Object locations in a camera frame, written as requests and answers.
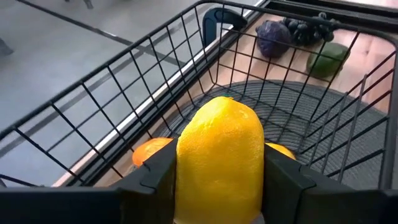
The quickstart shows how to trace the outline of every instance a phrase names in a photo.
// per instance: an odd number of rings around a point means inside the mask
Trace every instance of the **cart handle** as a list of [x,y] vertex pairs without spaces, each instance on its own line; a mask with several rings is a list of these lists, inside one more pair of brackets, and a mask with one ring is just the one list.
[[217,23],[231,24],[233,25],[234,30],[240,30],[243,27],[246,27],[248,21],[243,16],[230,9],[222,7],[210,9],[203,17],[202,28],[204,47],[207,47],[216,39]]

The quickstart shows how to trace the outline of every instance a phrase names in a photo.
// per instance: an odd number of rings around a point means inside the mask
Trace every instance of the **plum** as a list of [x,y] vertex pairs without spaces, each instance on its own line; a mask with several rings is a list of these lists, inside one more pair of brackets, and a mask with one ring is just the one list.
[[288,28],[277,21],[264,21],[256,27],[256,32],[257,46],[264,57],[281,57],[292,42]]

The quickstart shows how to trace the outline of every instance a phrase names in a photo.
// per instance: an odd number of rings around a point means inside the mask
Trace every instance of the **grape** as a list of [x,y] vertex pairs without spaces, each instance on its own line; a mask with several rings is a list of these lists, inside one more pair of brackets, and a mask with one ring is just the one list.
[[320,31],[322,34],[327,34],[327,33],[329,32],[329,27],[327,27],[327,26],[321,24],[321,25],[319,25],[319,31]]
[[327,34],[325,35],[324,40],[325,40],[326,42],[331,42],[334,38],[335,38],[335,36],[333,35],[333,33],[332,33],[332,32],[329,32],[329,33],[327,33]]
[[326,19],[326,13],[325,12],[319,12],[319,17],[321,17],[322,19]]
[[[320,12],[317,16],[313,16],[312,18],[329,20],[325,12]],[[333,31],[336,29],[336,23],[339,23],[335,19],[329,20],[334,23],[332,26],[289,18],[284,18],[283,21],[292,35],[292,42],[297,46],[312,45],[322,39],[327,42],[332,41],[334,39]]]
[[300,31],[298,31],[298,30],[294,31],[294,33],[293,33],[293,39],[296,40],[297,37],[299,36],[299,34],[300,34]]
[[322,38],[321,34],[318,31],[313,33],[313,37],[315,40],[320,40]]
[[289,28],[289,30],[295,30],[295,29],[297,29],[297,26],[298,26],[298,25],[299,25],[299,22],[297,22],[297,21],[292,21],[292,22],[290,22],[288,28]]
[[291,22],[292,20],[290,19],[290,18],[284,18],[283,20],[282,20],[282,22],[285,24],[285,26],[289,26],[289,24],[290,24],[290,22]]
[[303,30],[308,29],[308,26],[306,24],[299,24],[297,26],[297,29],[303,31]]

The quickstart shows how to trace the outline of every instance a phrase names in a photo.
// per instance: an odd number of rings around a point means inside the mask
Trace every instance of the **lemon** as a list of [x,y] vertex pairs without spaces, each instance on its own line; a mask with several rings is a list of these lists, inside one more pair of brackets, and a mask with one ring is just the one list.
[[278,150],[280,153],[285,154],[285,156],[290,157],[294,160],[296,160],[296,157],[293,155],[293,153],[288,150],[285,146],[281,146],[275,143],[266,143],[269,147]]
[[178,139],[175,222],[251,223],[261,211],[263,175],[256,113],[232,98],[212,99]]

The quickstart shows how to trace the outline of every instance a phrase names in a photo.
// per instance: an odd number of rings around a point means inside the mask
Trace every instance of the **floor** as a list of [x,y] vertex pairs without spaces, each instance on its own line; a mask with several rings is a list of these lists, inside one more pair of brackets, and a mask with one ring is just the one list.
[[[237,1],[246,4],[256,2]],[[13,54],[0,58],[0,108],[6,108],[0,110],[0,129],[8,127],[45,103],[125,49],[127,45],[139,40],[193,4],[195,0],[94,0],[92,10],[87,9],[80,0],[28,1],[105,31],[105,35],[81,28],[22,2],[0,2],[0,19],[7,21],[0,24],[0,38],[14,51]],[[199,21],[210,7],[214,5],[205,4],[197,7]],[[188,12],[183,19],[187,35],[190,37],[192,53],[196,54],[201,47],[201,41],[199,33],[195,33],[198,24],[194,11]],[[183,66],[192,57],[187,43],[183,42],[187,38],[182,20],[175,21],[169,29],[175,47],[180,44],[176,50],[178,59],[170,53],[172,48],[169,38],[164,35],[165,30],[152,38],[159,58],[169,54],[161,62],[166,77],[177,71],[178,63]],[[164,82],[164,78],[159,67],[151,68],[156,64],[156,58],[149,41],[142,43],[132,53],[141,72],[148,70],[145,79],[153,93]],[[139,76],[137,70],[132,71],[134,67],[129,57],[111,65],[123,88]],[[120,92],[105,71],[89,80],[86,85],[100,105]],[[137,106],[149,96],[142,81],[130,86],[126,93],[133,106]],[[129,105],[118,100],[119,98],[104,109],[114,124],[118,124],[131,112]],[[61,99],[56,105],[75,126],[97,110],[83,88]],[[80,127],[81,133],[91,144],[96,144],[110,129],[111,125],[104,116],[98,114]],[[67,167],[73,165],[90,148],[76,134],[71,134],[65,141],[60,142],[72,129],[53,109],[38,114],[35,119],[23,125],[21,130],[27,132],[45,150],[51,151],[51,155]],[[3,139],[0,148],[0,174],[33,184],[51,185],[65,172],[17,134],[10,134]],[[8,181],[5,183],[8,186],[15,185]]]

